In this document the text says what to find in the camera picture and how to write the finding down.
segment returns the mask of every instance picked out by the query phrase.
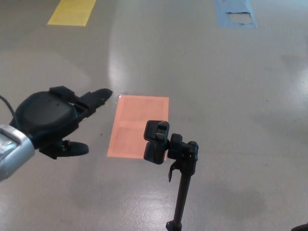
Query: camera tripod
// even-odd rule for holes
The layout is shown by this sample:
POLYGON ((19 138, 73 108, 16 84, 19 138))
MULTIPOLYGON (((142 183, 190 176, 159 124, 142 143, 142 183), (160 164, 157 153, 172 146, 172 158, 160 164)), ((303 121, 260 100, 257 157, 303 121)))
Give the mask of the camera tripod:
POLYGON ((169 123, 166 121, 150 120, 147 122, 144 139, 149 141, 144 152, 144 159, 155 164, 164 162, 166 150, 168 158, 176 160, 170 167, 169 182, 172 178, 172 171, 180 170, 181 180, 175 208, 174 218, 167 222, 168 231, 182 230, 182 217, 186 203, 187 193, 192 175, 196 171, 199 146, 196 142, 182 142, 183 137, 179 134, 172 134, 168 140, 169 123))

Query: robotic hand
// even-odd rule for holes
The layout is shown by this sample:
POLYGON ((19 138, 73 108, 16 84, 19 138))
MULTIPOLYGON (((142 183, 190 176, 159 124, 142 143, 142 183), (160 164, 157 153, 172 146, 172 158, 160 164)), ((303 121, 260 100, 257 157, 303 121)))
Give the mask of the robotic hand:
POLYGON ((86 144, 62 139, 95 113, 112 95, 109 89, 77 97, 61 86, 30 95, 13 114, 10 125, 0 125, 0 182, 29 160, 36 149, 52 159, 84 155, 86 144))

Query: yellow floor marking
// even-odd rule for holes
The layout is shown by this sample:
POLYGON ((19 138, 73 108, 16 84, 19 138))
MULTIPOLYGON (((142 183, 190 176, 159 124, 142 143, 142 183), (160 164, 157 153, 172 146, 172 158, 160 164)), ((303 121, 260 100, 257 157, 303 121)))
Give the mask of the yellow floor marking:
POLYGON ((61 0, 49 25, 86 26, 96 0, 61 0))

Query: black robotic gripper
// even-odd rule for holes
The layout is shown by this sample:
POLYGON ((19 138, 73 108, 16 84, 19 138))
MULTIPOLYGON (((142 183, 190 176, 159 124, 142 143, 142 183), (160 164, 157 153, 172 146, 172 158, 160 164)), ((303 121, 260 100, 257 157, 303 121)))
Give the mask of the black robotic gripper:
POLYGON ((169 182, 171 181, 172 171, 180 170, 181 180, 178 192, 177 204, 174 218, 167 222, 168 231, 182 230, 182 216, 185 207, 186 197, 192 175, 196 170, 199 146, 196 142, 184 143, 183 137, 179 134, 172 134, 168 140, 169 123, 166 121, 150 120, 146 124, 144 139, 148 141, 143 158, 155 164, 162 164, 165 153, 168 150, 168 158, 174 159, 169 171, 169 182))
POLYGON ((50 88, 25 99, 16 110, 19 125, 14 120, 10 125, 19 128, 35 149, 52 159, 84 155, 89 152, 86 144, 63 141, 63 138, 75 131, 84 118, 94 114, 111 95, 111 90, 99 89, 78 97, 64 86, 50 88))

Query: floor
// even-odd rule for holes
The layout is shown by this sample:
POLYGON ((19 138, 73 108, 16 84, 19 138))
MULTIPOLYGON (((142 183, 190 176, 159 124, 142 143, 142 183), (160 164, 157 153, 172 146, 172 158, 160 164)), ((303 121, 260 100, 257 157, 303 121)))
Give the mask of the floor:
POLYGON ((122 93, 169 97, 171 132, 199 143, 184 231, 308 222, 306 0, 251 0, 257 29, 219 28, 213 0, 97 0, 86 27, 47 25, 58 3, 0 0, 1 94, 14 108, 58 85, 114 95, 70 136, 89 155, 36 153, 1 183, 1 231, 165 230, 172 161, 106 157, 122 93))

